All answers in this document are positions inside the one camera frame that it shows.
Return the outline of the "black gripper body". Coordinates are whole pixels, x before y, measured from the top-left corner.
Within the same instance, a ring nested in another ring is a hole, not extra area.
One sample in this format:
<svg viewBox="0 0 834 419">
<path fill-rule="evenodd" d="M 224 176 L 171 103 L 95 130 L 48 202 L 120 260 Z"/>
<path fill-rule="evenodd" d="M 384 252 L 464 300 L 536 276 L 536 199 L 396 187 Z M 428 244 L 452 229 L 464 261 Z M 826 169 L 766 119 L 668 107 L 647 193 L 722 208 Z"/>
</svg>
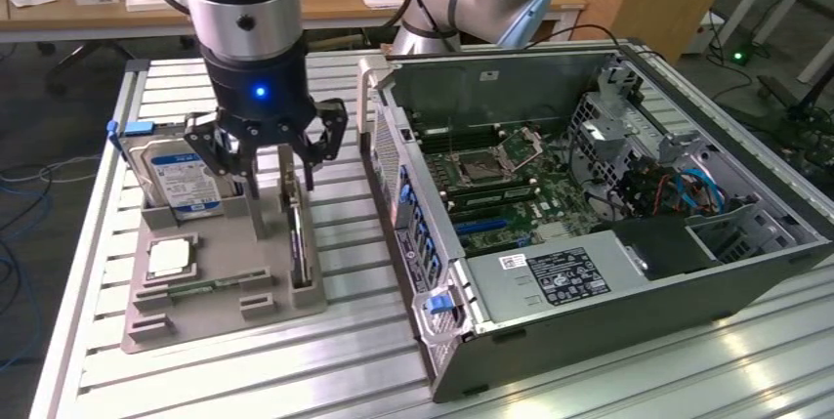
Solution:
<svg viewBox="0 0 834 419">
<path fill-rule="evenodd" d="M 257 61 L 224 59 L 207 47 L 200 53 L 223 110 L 223 128 L 240 137 L 255 127 L 264 145 L 307 145 L 313 100 L 307 88 L 305 44 L 297 42 L 284 53 Z"/>
</svg>

